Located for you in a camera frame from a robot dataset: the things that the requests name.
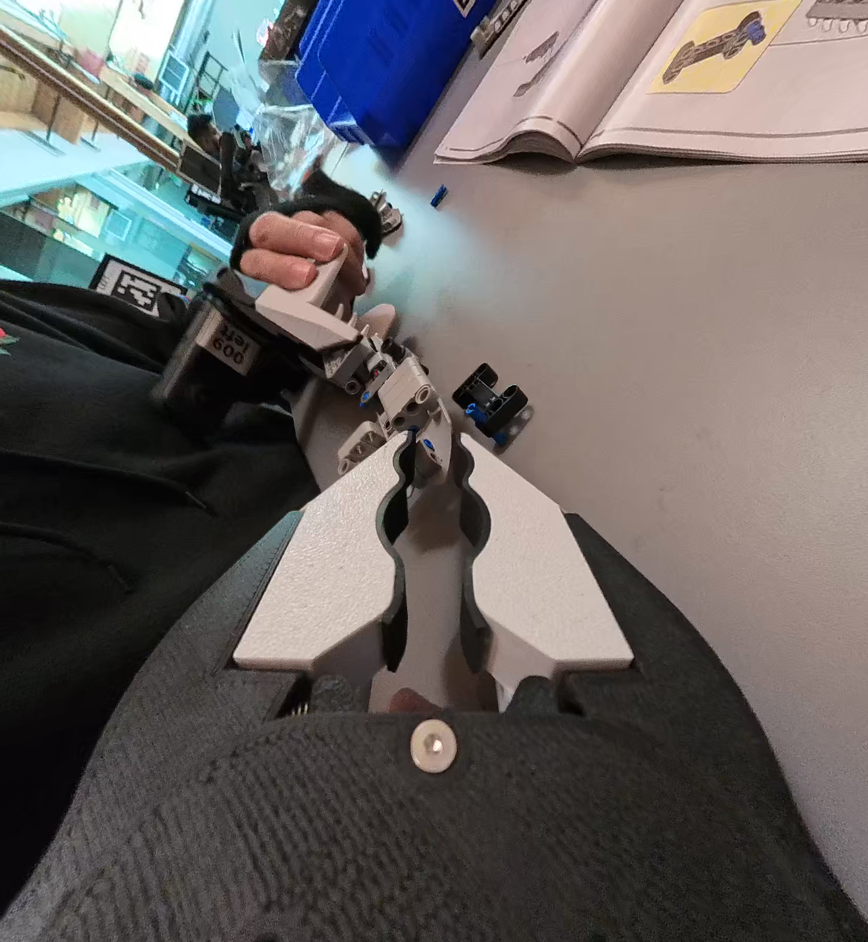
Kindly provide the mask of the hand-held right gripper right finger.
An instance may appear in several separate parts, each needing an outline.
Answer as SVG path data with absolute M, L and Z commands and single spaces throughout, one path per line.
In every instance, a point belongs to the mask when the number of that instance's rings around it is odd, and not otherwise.
M 464 564 L 460 639 L 475 674 L 509 706 L 531 677 L 612 674 L 634 660 L 629 642 L 556 501 L 471 435 L 460 435 Z

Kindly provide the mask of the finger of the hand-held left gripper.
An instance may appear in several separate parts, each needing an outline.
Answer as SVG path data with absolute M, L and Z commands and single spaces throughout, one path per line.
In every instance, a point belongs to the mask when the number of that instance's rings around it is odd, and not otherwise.
M 344 245 L 333 260 L 318 264 L 310 286 L 290 291 L 267 285 L 254 301 L 254 313 L 267 330 L 319 355 L 323 364 L 340 364 L 352 356 L 362 362 L 368 350 L 366 337 L 354 327 L 351 318 L 324 308 L 347 254 L 348 247 Z

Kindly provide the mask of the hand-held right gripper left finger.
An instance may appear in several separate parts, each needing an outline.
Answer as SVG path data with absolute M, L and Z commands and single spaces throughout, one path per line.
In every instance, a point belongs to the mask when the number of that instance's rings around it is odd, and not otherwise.
M 254 671 L 395 672 L 407 647 L 404 562 L 415 435 L 397 433 L 310 501 L 232 659 Z

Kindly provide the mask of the grey toy brick shark head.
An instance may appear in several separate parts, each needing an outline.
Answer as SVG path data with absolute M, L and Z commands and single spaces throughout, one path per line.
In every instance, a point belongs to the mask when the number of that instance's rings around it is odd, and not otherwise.
M 324 357 L 326 379 L 357 397 L 376 416 L 362 421 L 337 451 L 337 472 L 346 476 L 390 439 L 410 432 L 415 440 L 418 487 L 443 484 L 450 471 L 454 430 L 450 413 L 427 369 L 406 347 L 363 332 L 357 344 Z

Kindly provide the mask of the black toy brick frame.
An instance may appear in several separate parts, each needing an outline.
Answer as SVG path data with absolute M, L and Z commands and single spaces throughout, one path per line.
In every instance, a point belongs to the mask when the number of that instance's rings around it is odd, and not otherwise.
M 487 363 L 481 364 L 470 374 L 455 389 L 451 398 L 474 427 L 475 424 L 466 416 L 465 409 L 475 402 L 493 417 L 496 426 L 506 430 L 509 434 L 509 442 L 503 447 L 498 447 L 475 428 L 491 442 L 492 449 L 497 453 L 507 449 L 535 414 L 533 404 L 522 389 L 516 384 L 501 388 L 498 374 Z

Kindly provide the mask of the person's left hand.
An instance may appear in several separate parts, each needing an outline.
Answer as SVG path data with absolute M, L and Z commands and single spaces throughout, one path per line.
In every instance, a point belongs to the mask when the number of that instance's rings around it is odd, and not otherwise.
M 237 269 L 269 286 L 299 291 L 313 284 L 320 265 L 345 252 L 346 242 L 334 230 L 269 212 L 252 222 L 247 246 L 238 253 Z

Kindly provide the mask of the black white marker board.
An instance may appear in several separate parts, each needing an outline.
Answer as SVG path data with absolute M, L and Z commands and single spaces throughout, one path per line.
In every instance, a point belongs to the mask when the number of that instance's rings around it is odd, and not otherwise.
M 154 318 L 181 313 L 189 303 L 187 290 L 176 282 L 112 254 L 103 257 L 88 289 Z

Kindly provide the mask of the clear plastic bag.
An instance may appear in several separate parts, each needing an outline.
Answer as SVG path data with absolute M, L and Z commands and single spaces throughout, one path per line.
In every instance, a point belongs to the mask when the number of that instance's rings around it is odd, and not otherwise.
M 252 116 L 263 171 L 281 197 L 299 192 L 305 179 L 337 149 L 338 139 L 299 86 L 295 60 L 258 59 L 232 75 L 231 92 Z

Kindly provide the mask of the blue storage bin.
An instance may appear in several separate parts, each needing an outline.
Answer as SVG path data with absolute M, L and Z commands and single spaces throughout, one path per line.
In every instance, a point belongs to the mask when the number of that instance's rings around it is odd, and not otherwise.
M 299 41 L 299 88 L 338 138 L 402 153 L 494 6 L 320 1 Z

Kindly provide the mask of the black grey toy brick chassis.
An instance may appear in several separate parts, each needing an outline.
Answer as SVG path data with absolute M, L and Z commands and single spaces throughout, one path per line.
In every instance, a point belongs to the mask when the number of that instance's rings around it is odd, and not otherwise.
M 471 42 L 481 59 L 486 56 L 528 3 L 528 1 L 501 2 L 497 10 L 479 22 L 471 33 Z

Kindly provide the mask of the toy brick instruction booklet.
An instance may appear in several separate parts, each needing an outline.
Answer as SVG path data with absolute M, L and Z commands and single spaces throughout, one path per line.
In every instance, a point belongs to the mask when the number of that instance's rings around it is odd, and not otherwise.
M 868 2 L 529 2 L 435 160 L 868 159 Z

